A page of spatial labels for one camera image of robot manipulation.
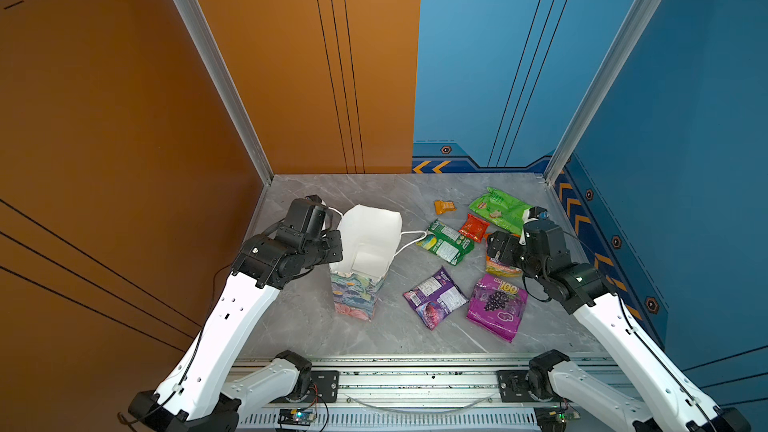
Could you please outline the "large green chips bag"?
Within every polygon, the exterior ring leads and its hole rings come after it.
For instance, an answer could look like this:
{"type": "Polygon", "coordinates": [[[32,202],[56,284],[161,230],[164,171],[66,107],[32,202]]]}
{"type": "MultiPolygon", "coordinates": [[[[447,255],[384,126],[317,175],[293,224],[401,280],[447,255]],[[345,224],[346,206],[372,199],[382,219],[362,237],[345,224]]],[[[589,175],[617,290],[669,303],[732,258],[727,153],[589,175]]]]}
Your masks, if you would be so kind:
{"type": "Polygon", "coordinates": [[[493,187],[488,187],[485,194],[469,205],[470,211],[476,216],[516,235],[520,235],[524,223],[523,214],[530,208],[530,204],[493,187]]]}

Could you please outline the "orange Fox's candy bag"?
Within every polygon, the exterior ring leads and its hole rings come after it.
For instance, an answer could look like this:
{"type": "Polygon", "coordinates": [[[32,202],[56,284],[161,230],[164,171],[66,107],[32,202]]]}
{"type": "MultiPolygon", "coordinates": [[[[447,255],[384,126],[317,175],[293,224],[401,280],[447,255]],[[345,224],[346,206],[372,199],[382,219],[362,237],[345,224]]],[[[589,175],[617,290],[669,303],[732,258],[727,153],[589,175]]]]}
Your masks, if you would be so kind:
{"type": "Polygon", "coordinates": [[[504,265],[490,256],[486,257],[485,271],[487,274],[502,278],[520,277],[523,274],[521,269],[509,265],[504,265]]]}

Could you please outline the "floral white paper bag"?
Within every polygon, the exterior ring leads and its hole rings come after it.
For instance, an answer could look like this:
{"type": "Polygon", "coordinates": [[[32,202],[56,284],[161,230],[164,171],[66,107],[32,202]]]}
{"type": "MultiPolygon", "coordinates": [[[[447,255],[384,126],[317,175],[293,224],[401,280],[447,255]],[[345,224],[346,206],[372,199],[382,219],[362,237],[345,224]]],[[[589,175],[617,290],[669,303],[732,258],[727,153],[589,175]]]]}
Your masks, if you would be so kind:
{"type": "Polygon", "coordinates": [[[370,322],[378,294],[395,257],[426,238],[424,230],[402,229],[400,213],[356,205],[340,220],[343,259],[330,265],[335,311],[370,322]]]}

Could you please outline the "magenta grape candy bag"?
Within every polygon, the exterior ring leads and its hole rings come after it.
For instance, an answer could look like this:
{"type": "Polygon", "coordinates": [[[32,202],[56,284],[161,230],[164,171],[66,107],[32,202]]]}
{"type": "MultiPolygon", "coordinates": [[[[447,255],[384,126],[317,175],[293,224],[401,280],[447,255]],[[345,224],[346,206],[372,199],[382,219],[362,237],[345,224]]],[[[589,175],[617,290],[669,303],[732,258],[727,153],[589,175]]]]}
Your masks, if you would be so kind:
{"type": "Polygon", "coordinates": [[[472,292],[467,312],[470,322],[511,343],[528,302],[528,293],[492,274],[484,275],[472,292]]]}

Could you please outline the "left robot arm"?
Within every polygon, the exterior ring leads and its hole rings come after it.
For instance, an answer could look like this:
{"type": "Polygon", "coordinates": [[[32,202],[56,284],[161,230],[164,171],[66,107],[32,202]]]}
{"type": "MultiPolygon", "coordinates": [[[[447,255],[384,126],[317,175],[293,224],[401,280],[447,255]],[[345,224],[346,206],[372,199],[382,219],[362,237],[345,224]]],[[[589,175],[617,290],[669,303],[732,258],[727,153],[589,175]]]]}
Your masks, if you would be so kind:
{"type": "Polygon", "coordinates": [[[284,287],[316,266],[342,260],[341,233],[322,199],[291,202],[287,215],[243,242],[219,299],[183,358],[154,390],[136,394],[117,416],[129,430],[233,431],[246,408],[299,401],[312,388],[311,362],[286,350],[241,381],[230,370],[256,324],[284,287]]]}

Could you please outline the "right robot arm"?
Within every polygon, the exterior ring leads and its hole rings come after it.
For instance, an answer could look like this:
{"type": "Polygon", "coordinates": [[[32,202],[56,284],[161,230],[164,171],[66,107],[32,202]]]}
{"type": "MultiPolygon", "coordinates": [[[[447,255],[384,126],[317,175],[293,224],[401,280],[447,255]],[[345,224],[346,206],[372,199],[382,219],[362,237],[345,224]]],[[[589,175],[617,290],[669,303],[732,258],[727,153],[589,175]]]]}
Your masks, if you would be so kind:
{"type": "Polygon", "coordinates": [[[565,353],[529,362],[528,394],[541,402],[574,402],[614,431],[749,431],[736,408],[718,405],[667,357],[623,303],[607,276],[571,259],[565,232],[536,214],[521,234],[487,238],[491,257],[538,282],[549,298],[603,346],[638,393],[632,398],[593,377],[565,353]]]}

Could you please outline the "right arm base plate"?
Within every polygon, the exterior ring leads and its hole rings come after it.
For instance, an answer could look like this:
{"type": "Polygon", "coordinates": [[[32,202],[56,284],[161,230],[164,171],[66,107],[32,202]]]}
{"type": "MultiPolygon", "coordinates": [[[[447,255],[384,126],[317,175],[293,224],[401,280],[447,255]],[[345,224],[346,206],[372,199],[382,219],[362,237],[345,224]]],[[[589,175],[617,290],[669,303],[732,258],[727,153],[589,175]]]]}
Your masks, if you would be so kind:
{"type": "Polygon", "coordinates": [[[499,370],[496,372],[499,393],[503,403],[536,402],[531,393],[527,370],[499,370]]]}

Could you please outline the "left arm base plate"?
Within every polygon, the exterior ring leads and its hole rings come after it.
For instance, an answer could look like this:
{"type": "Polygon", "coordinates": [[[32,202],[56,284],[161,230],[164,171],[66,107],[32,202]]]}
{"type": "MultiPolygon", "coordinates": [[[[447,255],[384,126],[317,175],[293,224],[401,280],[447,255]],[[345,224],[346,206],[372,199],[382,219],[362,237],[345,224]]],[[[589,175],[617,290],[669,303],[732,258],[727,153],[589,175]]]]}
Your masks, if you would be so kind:
{"type": "Polygon", "coordinates": [[[339,391],[338,370],[311,370],[301,372],[294,388],[284,397],[288,402],[312,402],[315,399],[327,404],[335,403],[339,391]]]}

